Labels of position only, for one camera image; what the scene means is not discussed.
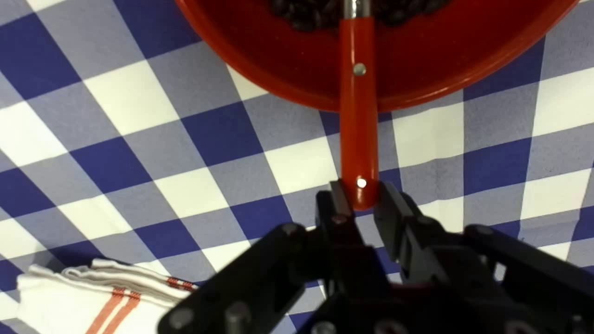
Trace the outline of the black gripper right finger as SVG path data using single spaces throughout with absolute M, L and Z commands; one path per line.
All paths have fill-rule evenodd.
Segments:
M 418 203 L 390 183 L 379 183 L 373 218 L 386 254 L 401 267 L 403 278 L 446 278 L 438 246 L 446 241 L 444 226 L 427 216 Z

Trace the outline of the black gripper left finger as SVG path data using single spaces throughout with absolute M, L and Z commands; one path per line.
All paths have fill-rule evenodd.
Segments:
M 329 189 L 316 194 L 316 226 L 332 244 L 362 242 L 355 211 L 340 179 L 334 179 Z

